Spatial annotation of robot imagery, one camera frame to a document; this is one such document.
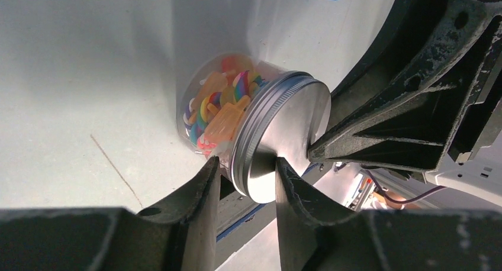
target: orange gummy candy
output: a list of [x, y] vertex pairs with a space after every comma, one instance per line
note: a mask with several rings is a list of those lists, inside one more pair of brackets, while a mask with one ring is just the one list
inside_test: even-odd
[[193, 111], [192, 115], [190, 115], [190, 118], [188, 119], [188, 124], [194, 125], [197, 122], [197, 111]]
[[236, 107], [240, 110], [244, 110], [251, 103], [251, 98], [247, 95], [240, 98], [236, 103]]
[[244, 113], [237, 105], [226, 103], [214, 119], [207, 125], [204, 135], [210, 143], [219, 144], [232, 138], [240, 117]]
[[207, 110], [209, 110], [209, 112], [214, 116], [216, 116], [220, 111], [214, 104], [207, 104]]

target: popsicle-shaped candy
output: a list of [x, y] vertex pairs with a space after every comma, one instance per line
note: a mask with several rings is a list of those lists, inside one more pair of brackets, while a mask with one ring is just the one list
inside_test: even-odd
[[209, 77], [207, 77], [207, 80], [197, 93], [194, 101], [192, 101], [192, 109], [195, 111], [199, 110], [204, 98], [214, 92], [220, 92], [227, 86], [227, 84], [227, 78], [225, 78], [222, 73], [212, 72], [209, 74]]
[[249, 96], [243, 96], [237, 104], [226, 103], [214, 119], [207, 125], [204, 134], [210, 143], [228, 141], [239, 124], [244, 109], [249, 105]]

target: rainbow candy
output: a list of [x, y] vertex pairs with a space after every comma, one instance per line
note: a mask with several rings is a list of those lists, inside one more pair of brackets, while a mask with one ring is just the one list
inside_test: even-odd
[[243, 96], [249, 95], [249, 81], [247, 76], [249, 71], [239, 73], [234, 79], [232, 85], [235, 87], [235, 98], [239, 101]]
[[207, 96], [202, 100], [201, 107], [199, 108], [199, 111], [197, 113], [197, 125], [199, 125], [199, 128], [202, 129], [203, 131], [207, 127], [208, 124], [208, 109], [207, 105], [209, 103], [213, 104], [217, 108], [220, 107], [220, 96], [221, 92], [214, 92], [210, 96]]

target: white surface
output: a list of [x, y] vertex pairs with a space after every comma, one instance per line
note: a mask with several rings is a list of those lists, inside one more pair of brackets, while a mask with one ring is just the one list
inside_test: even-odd
[[140, 209], [202, 166], [176, 94], [225, 51], [333, 89], [393, 0], [0, 0], [0, 208]]
[[473, 161], [462, 166], [446, 157], [439, 170], [427, 173], [426, 179], [502, 206], [502, 134], [492, 146], [482, 148]]

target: white plastic part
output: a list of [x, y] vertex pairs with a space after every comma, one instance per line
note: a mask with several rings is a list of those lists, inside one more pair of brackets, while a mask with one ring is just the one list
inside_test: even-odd
[[502, 166], [500, 163], [476, 157], [463, 164], [445, 157], [437, 172], [426, 173], [428, 182], [443, 185], [502, 206]]

